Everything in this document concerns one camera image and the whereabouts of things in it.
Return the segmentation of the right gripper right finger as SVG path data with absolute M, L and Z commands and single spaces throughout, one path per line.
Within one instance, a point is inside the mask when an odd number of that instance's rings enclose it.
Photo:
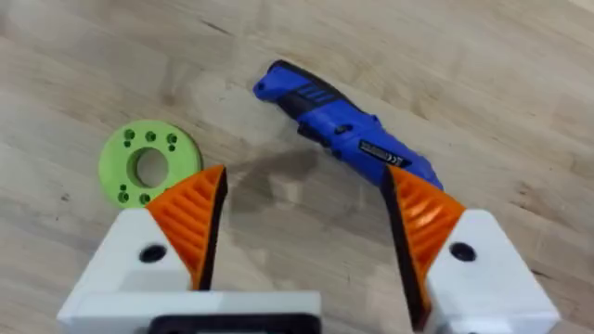
M 391 165 L 381 194 L 414 332 L 538 334 L 560 323 L 493 214 Z

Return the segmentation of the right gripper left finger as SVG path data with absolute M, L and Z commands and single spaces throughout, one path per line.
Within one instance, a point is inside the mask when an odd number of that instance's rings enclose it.
M 226 194 L 215 165 L 121 211 L 72 292 L 209 290 Z

